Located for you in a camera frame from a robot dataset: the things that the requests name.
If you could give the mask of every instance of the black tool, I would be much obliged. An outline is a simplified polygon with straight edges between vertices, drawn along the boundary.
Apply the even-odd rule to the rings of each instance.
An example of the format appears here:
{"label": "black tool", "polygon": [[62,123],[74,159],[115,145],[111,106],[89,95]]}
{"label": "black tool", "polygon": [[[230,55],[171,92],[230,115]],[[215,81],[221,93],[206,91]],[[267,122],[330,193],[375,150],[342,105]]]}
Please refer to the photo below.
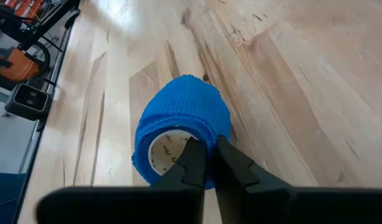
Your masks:
{"label": "black tool", "polygon": [[382,223],[382,190],[293,187],[219,137],[211,162],[190,138],[151,187],[69,187],[44,197],[44,223],[202,223],[210,169],[227,223]]}

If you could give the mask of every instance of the wood grain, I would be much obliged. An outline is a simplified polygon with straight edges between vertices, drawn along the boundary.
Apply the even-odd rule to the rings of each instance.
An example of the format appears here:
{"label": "wood grain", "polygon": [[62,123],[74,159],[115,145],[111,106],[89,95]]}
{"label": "wood grain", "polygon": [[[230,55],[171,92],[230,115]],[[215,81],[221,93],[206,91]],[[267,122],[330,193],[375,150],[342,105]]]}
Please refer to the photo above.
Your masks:
{"label": "wood grain", "polygon": [[[382,0],[84,0],[19,223],[71,185],[146,185],[131,164],[149,100],[215,85],[236,146],[293,185],[382,187]],[[220,223],[214,191],[205,223]]]}

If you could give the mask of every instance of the hardwood flooring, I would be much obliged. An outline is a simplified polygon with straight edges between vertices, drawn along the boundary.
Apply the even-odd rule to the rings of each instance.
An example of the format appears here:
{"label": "hardwood flooring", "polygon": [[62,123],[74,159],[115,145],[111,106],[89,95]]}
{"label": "hardwood flooring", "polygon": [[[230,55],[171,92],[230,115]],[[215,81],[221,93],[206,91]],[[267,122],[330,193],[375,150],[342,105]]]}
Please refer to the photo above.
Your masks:
{"label": "hardwood flooring", "polygon": [[[71,185],[146,185],[148,101],[192,74],[236,146],[293,185],[382,187],[382,0],[83,0],[19,223]],[[220,223],[214,191],[205,223]]]}

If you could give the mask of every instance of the orange object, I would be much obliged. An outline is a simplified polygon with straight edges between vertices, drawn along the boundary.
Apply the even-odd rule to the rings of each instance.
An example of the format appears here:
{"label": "orange object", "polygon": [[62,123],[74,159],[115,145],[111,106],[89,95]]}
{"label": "orange object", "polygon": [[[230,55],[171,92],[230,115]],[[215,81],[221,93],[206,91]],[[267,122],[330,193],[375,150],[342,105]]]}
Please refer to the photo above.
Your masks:
{"label": "orange object", "polygon": [[34,18],[39,9],[42,7],[43,2],[43,0],[36,0],[32,8],[30,9],[27,17]]}
{"label": "orange object", "polygon": [[9,68],[0,67],[0,75],[15,81],[28,80],[39,73],[39,65],[25,56],[25,53],[17,48],[11,52],[8,62],[11,63]]}
{"label": "orange object", "polygon": [[12,9],[15,9],[16,6],[18,5],[18,2],[19,2],[19,0],[10,0],[10,1],[7,3],[7,6],[9,6],[9,7],[12,8]]}
{"label": "orange object", "polygon": [[16,11],[16,15],[17,16],[22,16],[23,13],[25,12],[25,10],[27,9],[27,6],[29,5],[29,3],[31,2],[32,0],[23,0],[21,5],[19,6],[19,8],[17,9]]}

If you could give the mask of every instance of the blue self-adhesive bandage roll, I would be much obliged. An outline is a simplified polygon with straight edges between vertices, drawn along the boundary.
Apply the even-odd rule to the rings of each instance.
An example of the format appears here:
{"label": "blue self-adhesive bandage roll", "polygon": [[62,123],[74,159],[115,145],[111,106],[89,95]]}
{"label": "blue self-adhesive bandage roll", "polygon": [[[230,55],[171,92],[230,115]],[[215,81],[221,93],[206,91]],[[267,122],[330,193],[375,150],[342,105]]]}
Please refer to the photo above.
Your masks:
{"label": "blue self-adhesive bandage roll", "polygon": [[[136,130],[133,165],[153,184],[162,170],[170,169],[167,161],[174,163],[181,154],[170,147],[182,150],[188,135],[204,141],[211,152],[219,135],[228,139],[230,127],[230,112],[218,90],[199,78],[183,75],[169,82],[144,110]],[[213,188],[210,178],[206,188]]]}

